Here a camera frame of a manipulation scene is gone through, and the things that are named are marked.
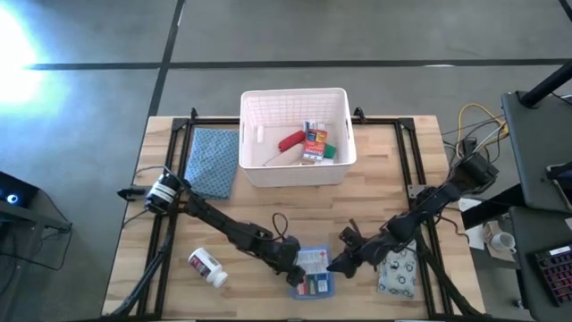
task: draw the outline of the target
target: pill bottle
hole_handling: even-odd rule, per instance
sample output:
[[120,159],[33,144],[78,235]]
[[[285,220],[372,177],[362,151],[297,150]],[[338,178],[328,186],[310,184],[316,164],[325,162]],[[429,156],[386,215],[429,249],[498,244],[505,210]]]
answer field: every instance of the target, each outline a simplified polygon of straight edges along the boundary
[[229,278],[223,266],[202,247],[190,254],[189,264],[214,287],[221,287]]

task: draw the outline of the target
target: basket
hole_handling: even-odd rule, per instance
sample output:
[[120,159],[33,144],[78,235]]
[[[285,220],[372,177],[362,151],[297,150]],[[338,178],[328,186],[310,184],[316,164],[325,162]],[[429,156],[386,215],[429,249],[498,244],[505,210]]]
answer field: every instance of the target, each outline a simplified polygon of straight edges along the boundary
[[[306,121],[325,123],[328,143],[337,148],[333,165],[264,166],[280,154],[278,143]],[[263,140],[258,142],[258,128]],[[356,162],[348,96],[344,89],[257,90],[240,100],[239,164],[257,187],[340,183]]]

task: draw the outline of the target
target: blue cloth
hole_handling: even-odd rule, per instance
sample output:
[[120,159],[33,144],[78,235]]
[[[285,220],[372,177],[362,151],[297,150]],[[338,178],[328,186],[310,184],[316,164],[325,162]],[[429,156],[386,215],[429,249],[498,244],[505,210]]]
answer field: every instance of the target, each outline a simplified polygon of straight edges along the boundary
[[195,129],[185,179],[205,199],[228,199],[239,162],[237,131]]

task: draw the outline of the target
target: black pole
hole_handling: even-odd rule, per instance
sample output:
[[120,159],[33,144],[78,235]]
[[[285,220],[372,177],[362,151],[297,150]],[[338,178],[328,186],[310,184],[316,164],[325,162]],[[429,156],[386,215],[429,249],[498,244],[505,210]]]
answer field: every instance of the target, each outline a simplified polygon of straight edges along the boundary
[[543,80],[531,91],[521,97],[520,104],[528,108],[536,109],[538,108],[536,103],[549,96],[554,90],[558,89],[565,82],[570,81],[570,79],[572,79],[572,60],[565,63],[546,80]]

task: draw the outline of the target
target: red object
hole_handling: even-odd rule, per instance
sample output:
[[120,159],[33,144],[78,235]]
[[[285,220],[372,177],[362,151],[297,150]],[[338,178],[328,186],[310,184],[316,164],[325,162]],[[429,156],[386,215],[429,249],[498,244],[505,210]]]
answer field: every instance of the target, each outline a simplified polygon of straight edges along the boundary
[[290,135],[288,138],[281,140],[278,143],[278,149],[280,152],[284,152],[289,148],[297,145],[306,138],[306,133],[304,131],[297,131],[296,133]]

